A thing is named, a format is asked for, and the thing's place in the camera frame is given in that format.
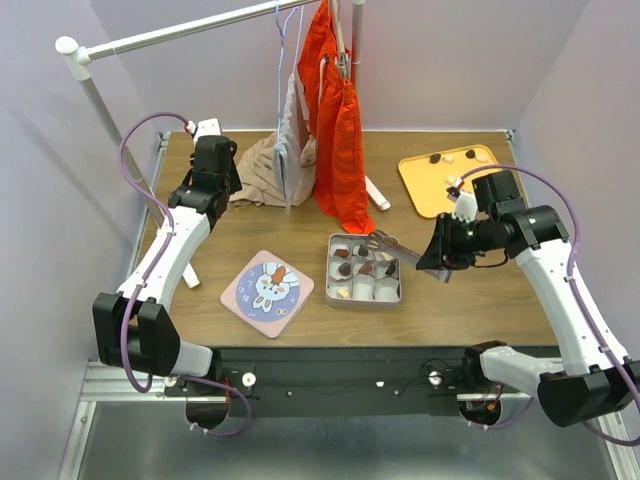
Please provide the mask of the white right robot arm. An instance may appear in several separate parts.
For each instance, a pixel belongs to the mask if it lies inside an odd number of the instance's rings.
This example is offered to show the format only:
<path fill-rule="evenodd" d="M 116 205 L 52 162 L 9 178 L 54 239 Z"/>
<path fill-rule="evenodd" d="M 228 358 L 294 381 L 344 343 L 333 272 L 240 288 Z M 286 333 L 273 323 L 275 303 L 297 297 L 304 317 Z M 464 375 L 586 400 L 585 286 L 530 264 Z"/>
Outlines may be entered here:
<path fill-rule="evenodd" d="M 465 222 L 440 214 L 418 261 L 420 270 L 447 273 L 475 265 L 477 255 L 502 250 L 536 293 L 559 347 L 557 361 L 520 353 L 500 341 L 466 349 L 460 379 L 480 392 L 493 383 L 536 399 L 557 426 L 618 412 L 639 397 L 639 364 L 615 339 L 571 256 L 572 245 L 550 206 Z"/>

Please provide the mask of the dark round chocolate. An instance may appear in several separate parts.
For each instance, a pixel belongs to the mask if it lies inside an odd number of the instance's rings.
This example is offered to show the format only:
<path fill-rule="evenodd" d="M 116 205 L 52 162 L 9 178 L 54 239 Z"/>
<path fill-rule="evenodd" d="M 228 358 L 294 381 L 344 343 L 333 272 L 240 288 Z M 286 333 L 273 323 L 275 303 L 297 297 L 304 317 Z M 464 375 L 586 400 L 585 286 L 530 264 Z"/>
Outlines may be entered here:
<path fill-rule="evenodd" d="M 348 277 L 351 275 L 351 266 L 348 263 L 344 263 L 338 268 L 338 271 L 342 276 Z"/>

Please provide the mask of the blue clothes hanger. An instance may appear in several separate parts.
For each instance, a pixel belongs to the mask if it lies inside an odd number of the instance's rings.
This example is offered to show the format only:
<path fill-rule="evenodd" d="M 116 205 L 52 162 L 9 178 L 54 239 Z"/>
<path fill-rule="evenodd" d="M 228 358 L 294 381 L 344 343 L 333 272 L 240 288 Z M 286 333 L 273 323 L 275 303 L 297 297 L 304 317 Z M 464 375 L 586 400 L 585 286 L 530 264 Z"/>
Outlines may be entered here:
<path fill-rule="evenodd" d="M 278 71 L 277 71 L 277 127 L 276 127 L 276 141 L 280 139 L 280 131 L 283 121 L 283 62 L 284 62 L 284 53 L 285 53 L 285 40 L 286 40 L 286 32 L 289 21 L 293 17 L 293 15 L 298 12 L 299 13 L 299 26 L 298 33 L 296 38 L 296 49 L 294 60 L 297 60 L 300 52 L 300 43 L 301 43 L 301 33 L 302 33 L 302 24 L 304 20 L 304 6 L 295 6 L 292 11 L 286 16 L 286 18 L 281 21 L 280 20 L 280 10 L 281 10 L 281 2 L 277 1 L 275 4 L 275 23 L 278 30 L 279 42 L 280 42 L 280 51 L 278 58 Z"/>

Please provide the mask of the orange hanging garment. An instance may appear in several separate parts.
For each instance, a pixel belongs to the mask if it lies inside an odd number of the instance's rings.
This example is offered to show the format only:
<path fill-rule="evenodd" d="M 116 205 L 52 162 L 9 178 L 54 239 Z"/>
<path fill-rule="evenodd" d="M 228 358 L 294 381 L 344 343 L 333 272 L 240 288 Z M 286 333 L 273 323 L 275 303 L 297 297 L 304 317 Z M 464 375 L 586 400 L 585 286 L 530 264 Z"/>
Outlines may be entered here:
<path fill-rule="evenodd" d="M 339 220 L 350 234 L 369 234 L 374 221 L 368 211 L 359 99 L 338 67 L 339 50 L 329 3 L 316 11 L 297 65 L 316 140 L 313 194 L 320 210 Z"/>

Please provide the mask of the pink chocolate tin box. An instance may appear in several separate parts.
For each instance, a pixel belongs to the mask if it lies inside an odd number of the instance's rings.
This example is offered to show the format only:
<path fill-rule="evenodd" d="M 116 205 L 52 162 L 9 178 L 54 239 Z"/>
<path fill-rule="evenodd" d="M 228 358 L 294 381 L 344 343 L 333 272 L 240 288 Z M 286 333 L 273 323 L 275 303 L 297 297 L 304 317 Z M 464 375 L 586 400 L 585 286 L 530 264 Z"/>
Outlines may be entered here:
<path fill-rule="evenodd" d="M 392 310 L 402 300 L 399 260 L 374 251 L 363 235 L 329 237 L 326 303 L 334 308 Z"/>

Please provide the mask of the grey hanging towel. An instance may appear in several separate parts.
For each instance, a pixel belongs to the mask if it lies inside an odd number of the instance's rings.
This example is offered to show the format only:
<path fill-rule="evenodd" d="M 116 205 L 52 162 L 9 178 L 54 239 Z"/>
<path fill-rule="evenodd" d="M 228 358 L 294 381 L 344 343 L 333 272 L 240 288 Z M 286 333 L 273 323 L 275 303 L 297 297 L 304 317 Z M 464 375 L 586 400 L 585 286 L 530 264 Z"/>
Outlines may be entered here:
<path fill-rule="evenodd" d="M 287 82 L 282 118 L 273 150 L 273 172 L 277 186 L 282 194 L 287 214 L 290 213 L 293 206 L 293 199 L 300 177 L 302 147 L 299 107 L 297 80 L 295 74 L 292 73 Z"/>

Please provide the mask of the brown chocolate cell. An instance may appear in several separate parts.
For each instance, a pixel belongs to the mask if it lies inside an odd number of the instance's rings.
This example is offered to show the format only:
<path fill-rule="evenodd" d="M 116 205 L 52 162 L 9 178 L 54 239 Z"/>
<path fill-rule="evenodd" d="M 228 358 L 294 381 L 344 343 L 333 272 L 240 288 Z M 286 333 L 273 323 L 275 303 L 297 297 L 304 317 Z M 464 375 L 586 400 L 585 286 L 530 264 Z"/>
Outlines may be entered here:
<path fill-rule="evenodd" d="M 358 269 L 358 274 L 369 275 L 369 276 L 374 277 L 375 276 L 375 264 L 373 262 L 369 262 L 369 261 L 363 263 Z"/>

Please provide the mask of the metal tongs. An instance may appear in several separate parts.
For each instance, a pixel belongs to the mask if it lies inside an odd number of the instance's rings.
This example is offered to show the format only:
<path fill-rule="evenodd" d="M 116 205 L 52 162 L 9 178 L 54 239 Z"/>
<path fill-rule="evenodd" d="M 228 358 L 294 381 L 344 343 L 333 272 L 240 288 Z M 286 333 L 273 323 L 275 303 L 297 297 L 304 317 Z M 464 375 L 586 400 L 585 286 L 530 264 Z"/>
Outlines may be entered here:
<path fill-rule="evenodd" d="M 381 230 L 374 230 L 366 237 L 379 243 L 377 252 L 385 252 L 398 260 L 402 260 L 413 267 L 416 271 L 426 273 L 442 283 L 448 283 L 452 272 L 445 269 L 426 269 L 419 266 L 421 256 L 413 250 L 402 245 L 395 237 L 388 235 Z"/>

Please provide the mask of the beige cloth pile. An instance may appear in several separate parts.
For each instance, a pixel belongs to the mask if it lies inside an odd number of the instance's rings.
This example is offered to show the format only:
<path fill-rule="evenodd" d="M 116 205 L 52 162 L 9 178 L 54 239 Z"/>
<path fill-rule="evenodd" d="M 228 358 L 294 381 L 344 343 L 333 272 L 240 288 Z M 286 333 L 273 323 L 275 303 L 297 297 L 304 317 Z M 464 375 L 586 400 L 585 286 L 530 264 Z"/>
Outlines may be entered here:
<path fill-rule="evenodd" d="M 276 133 L 259 140 L 242 155 L 236 169 L 242 188 L 230 197 L 234 205 L 255 204 L 284 207 L 273 170 L 272 154 L 276 143 Z M 303 204 L 312 194 L 316 180 L 316 141 L 310 137 L 301 153 L 301 173 L 292 205 Z"/>

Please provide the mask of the pink tin lid with bunny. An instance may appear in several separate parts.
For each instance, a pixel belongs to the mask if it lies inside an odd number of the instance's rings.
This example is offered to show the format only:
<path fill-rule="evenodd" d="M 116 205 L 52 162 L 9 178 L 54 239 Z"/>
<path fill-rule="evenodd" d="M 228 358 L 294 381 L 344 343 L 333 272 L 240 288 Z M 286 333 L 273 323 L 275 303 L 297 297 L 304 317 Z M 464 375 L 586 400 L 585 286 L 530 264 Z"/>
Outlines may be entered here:
<path fill-rule="evenodd" d="M 314 281 L 261 250 L 220 296 L 220 303 L 267 338 L 277 338 L 304 308 Z"/>

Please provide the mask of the orange tray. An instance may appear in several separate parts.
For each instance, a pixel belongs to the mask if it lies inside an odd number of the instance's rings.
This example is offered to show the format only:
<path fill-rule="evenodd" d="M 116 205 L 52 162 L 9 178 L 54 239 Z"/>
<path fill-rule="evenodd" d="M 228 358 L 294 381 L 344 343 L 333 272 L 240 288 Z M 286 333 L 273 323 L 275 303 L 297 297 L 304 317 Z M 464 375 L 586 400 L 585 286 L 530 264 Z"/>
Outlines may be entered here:
<path fill-rule="evenodd" d="M 474 159 L 465 156 L 469 149 L 475 151 L 476 157 Z M 434 153 L 441 154 L 441 160 L 436 164 L 430 162 L 430 156 Z M 493 152 L 481 144 L 434 153 L 405 158 L 398 163 L 400 177 L 413 206 L 416 212 L 426 219 L 434 219 L 442 212 L 450 213 L 452 211 L 453 203 L 447 198 L 447 189 L 452 185 L 446 182 L 448 176 L 458 178 L 479 166 L 498 163 Z M 487 155 L 489 161 L 487 163 L 479 162 L 477 160 L 479 154 Z M 442 161 L 445 155 L 454 157 L 452 164 L 445 164 Z"/>

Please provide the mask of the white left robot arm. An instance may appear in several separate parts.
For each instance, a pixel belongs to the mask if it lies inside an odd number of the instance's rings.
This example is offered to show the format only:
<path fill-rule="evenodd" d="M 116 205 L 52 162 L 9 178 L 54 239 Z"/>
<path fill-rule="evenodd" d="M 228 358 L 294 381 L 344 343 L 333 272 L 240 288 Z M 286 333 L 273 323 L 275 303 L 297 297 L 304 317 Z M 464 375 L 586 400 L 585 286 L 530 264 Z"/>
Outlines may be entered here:
<path fill-rule="evenodd" d="M 222 135 L 196 140 L 192 168 L 169 197 L 171 216 L 117 292 L 95 299 L 92 313 L 102 363 L 155 376 L 187 376 L 201 395 L 220 387 L 219 355 L 183 341 L 169 309 L 192 256 L 226 211 L 230 196 L 240 190 L 236 152 L 237 144 Z M 123 353 L 128 354 L 127 364 Z"/>

